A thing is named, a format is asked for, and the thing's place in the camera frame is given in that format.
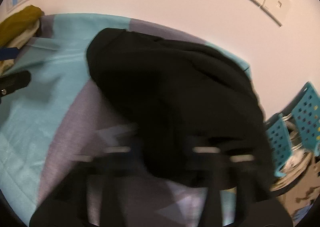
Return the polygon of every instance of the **bed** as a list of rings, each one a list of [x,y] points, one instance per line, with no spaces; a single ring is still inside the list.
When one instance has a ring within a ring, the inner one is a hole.
[[[65,176],[78,154],[96,154],[128,126],[105,104],[89,79],[86,48],[103,28],[121,28],[219,49],[250,76],[247,62],[200,38],[157,24],[99,14],[43,16],[39,37],[21,50],[7,74],[28,70],[28,87],[2,98],[0,105],[0,189],[28,226],[37,204]],[[192,189],[152,176],[126,179],[130,226],[195,226],[205,189]],[[133,205],[140,195],[139,206]],[[89,220],[98,224],[99,201],[92,189]],[[233,222],[235,194],[221,191],[224,225]],[[143,215],[144,224],[136,216]]]

